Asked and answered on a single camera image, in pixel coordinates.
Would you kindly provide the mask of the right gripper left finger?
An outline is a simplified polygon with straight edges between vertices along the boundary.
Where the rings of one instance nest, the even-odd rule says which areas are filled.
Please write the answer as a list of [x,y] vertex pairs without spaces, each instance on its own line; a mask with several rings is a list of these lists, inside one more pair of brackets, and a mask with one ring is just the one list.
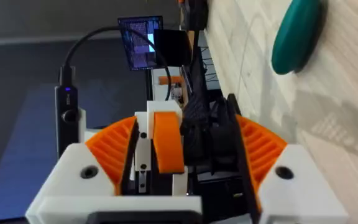
[[132,210],[125,197],[139,137],[137,118],[122,119],[69,145],[30,204],[30,222],[85,222],[96,212]]

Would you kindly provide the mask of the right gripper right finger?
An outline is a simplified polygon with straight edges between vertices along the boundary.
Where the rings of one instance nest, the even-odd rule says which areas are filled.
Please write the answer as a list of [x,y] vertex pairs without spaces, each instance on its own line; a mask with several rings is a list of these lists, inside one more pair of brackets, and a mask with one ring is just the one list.
[[349,215],[309,152],[241,116],[227,97],[248,223],[347,223]]

